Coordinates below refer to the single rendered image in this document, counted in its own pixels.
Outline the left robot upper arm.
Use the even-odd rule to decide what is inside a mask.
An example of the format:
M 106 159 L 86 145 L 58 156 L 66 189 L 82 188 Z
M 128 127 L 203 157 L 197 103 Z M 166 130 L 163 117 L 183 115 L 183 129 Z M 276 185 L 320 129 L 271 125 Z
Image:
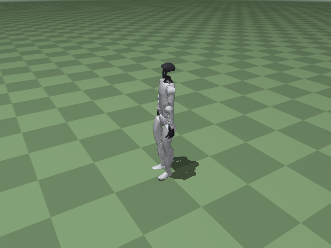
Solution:
M 174 109 L 175 88 L 173 86 L 167 86 L 167 95 L 168 95 L 168 106 L 165 108 L 165 111 L 169 113 L 169 109 L 171 107 Z

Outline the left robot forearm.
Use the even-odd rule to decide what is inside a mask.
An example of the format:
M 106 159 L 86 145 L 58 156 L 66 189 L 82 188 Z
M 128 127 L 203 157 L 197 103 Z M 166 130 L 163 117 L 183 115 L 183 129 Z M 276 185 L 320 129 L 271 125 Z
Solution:
M 168 126 L 171 127 L 171 130 L 175 128 L 174 126 L 174 110 L 173 108 L 171 107 L 169 109 L 169 113 L 167 114 L 167 117 L 168 117 Z

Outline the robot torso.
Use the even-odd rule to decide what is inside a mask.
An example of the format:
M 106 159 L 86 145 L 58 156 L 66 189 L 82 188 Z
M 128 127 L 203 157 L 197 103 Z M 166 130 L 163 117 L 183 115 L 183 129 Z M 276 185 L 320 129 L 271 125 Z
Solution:
M 168 83 L 164 83 L 165 79 L 162 79 L 159 84 L 159 107 L 161 108 L 161 114 L 159 115 L 160 123 L 165 126 L 168 121 L 167 112 L 165 108 L 168 106 L 168 95 L 167 95 L 167 86 L 173 86 L 175 88 L 175 84 L 166 80 Z

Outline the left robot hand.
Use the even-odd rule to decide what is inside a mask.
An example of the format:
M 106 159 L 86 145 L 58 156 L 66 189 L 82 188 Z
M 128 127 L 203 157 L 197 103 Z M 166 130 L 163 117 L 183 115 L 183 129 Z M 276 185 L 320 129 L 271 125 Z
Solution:
M 169 132 L 168 132 L 168 135 L 167 135 L 166 137 L 169 136 L 169 138 L 172 138 L 172 137 L 174 136 L 174 133 L 175 133 L 175 132 L 174 132 L 174 129 L 171 130 L 171 127 L 169 126 Z M 166 138 L 166 137 L 165 137 L 165 138 Z M 168 138 L 168 139 L 169 139 L 169 138 Z

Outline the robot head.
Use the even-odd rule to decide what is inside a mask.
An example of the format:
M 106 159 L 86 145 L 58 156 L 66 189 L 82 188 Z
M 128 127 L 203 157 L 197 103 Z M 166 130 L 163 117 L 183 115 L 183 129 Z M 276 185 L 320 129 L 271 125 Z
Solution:
M 162 77 L 165 78 L 165 80 L 163 82 L 168 83 L 168 82 L 166 82 L 166 80 L 167 80 L 167 81 L 173 83 L 173 81 L 171 80 L 171 77 L 169 75 L 167 75 L 167 73 L 170 71 L 175 71 L 175 66 L 172 63 L 164 63 L 161 65 L 161 67 L 163 68 Z

